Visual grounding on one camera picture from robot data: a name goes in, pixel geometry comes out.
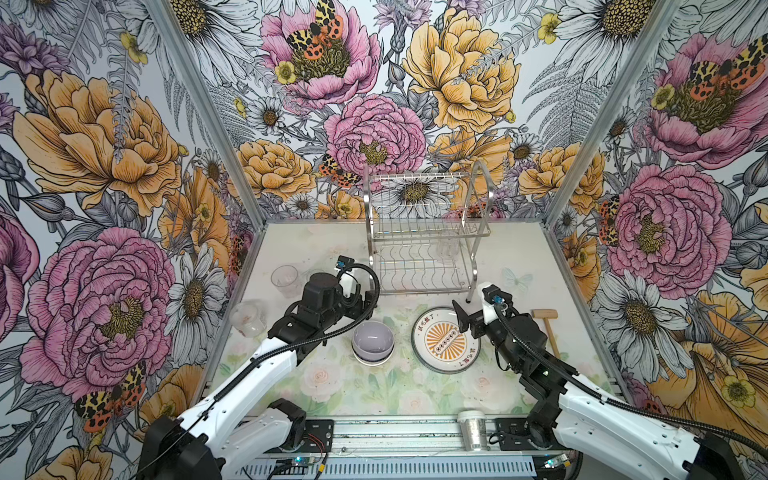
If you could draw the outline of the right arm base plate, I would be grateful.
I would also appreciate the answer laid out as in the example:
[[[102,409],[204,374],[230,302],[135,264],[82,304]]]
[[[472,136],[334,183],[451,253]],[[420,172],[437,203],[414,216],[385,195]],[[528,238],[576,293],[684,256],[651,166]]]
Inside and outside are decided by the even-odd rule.
[[[494,420],[496,438],[500,449],[548,450],[558,443],[550,428],[524,417],[500,417]]]

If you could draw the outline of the lavender bowl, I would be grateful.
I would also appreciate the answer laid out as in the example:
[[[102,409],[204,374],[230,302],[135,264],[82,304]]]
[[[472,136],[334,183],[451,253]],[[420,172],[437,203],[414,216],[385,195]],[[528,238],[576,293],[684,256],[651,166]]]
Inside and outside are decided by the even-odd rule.
[[[382,322],[368,320],[353,331],[352,350],[355,356],[369,360],[390,357],[394,352],[392,330]]]

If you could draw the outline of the pink patterned bowl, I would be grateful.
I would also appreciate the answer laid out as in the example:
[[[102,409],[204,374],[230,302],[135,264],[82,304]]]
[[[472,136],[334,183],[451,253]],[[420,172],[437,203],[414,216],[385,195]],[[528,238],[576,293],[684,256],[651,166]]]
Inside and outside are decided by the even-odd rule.
[[[383,364],[385,364],[390,359],[390,357],[385,357],[385,358],[378,359],[378,360],[369,360],[369,359],[365,359],[365,358],[362,358],[362,357],[355,356],[355,359],[359,363],[361,363],[362,365],[364,365],[366,367],[378,367],[378,366],[382,366]]]

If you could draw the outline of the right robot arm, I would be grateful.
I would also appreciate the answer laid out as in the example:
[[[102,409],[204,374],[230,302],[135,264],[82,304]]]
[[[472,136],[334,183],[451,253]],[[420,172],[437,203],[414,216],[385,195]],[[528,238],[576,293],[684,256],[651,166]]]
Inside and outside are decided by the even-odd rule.
[[[581,452],[631,479],[741,479],[729,443],[697,435],[680,419],[638,409],[599,387],[556,356],[528,314],[497,295],[475,313],[453,305],[462,332],[487,338],[504,367],[536,401],[525,439],[540,449]]]

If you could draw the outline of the green rimmed white plate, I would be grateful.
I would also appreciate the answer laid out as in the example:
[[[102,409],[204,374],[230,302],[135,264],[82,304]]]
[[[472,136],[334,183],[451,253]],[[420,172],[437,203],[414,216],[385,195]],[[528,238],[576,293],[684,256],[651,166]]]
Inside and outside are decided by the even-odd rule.
[[[444,375],[454,375],[467,371],[476,363],[476,361],[428,362],[426,360],[420,360],[420,363],[433,372]]]

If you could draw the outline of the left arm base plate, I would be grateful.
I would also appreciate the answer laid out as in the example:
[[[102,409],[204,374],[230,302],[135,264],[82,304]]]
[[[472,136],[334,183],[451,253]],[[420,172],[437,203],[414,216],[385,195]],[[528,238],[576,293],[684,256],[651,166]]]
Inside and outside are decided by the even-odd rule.
[[[333,444],[335,422],[308,419],[292,426],[283,447],[285,452],[329,453]]]

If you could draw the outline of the pink patterned white plate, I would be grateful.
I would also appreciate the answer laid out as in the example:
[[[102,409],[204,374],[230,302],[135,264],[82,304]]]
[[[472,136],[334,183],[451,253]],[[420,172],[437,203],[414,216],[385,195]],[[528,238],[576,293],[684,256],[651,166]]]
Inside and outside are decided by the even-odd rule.
[[[481,342],[470,332],[460,333],[450,307],[435,307],[422,313],[413,325],[411,344],[416,357],[428,362],[477,360]]]

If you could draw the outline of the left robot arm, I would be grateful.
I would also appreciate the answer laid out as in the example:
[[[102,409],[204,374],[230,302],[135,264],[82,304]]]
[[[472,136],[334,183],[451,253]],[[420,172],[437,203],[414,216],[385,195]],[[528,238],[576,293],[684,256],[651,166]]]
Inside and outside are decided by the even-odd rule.
[[[346,258],[334,273],[312,274],[301,299],[226,382],[177,418],[151,424],[135,478],[225,479],[261,453],[294,447],[306,419],[300,407],[278,400],[254,420],[246,415],[317,346],[370,319],[380,294],[375,271]]]

